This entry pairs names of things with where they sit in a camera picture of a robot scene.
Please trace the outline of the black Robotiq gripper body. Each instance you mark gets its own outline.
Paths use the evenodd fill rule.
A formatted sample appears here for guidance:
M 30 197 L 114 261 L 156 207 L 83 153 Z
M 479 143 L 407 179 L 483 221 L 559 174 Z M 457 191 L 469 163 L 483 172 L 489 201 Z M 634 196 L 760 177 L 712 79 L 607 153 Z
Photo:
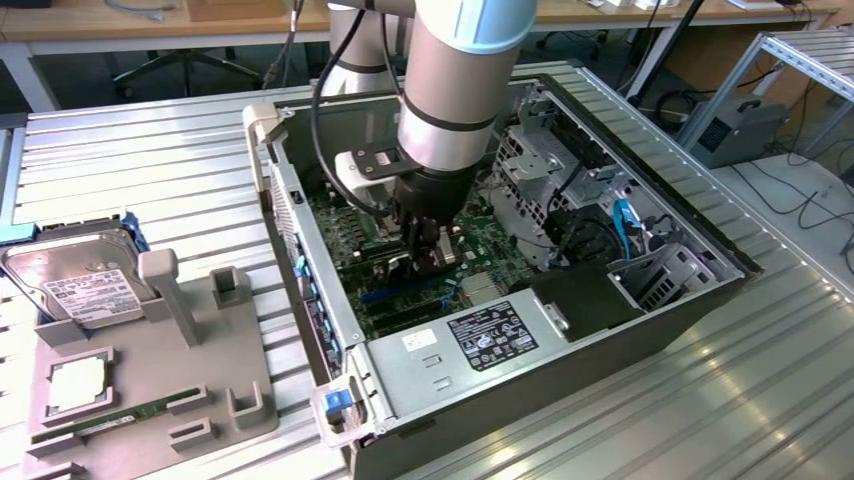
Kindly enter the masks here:
M 413 220 L 453 224 L 462 211 L 475 181 L 475 169 L 453 172 L 415 170 L 398 176 L 394 185 L 394 215 L 401 226 Z

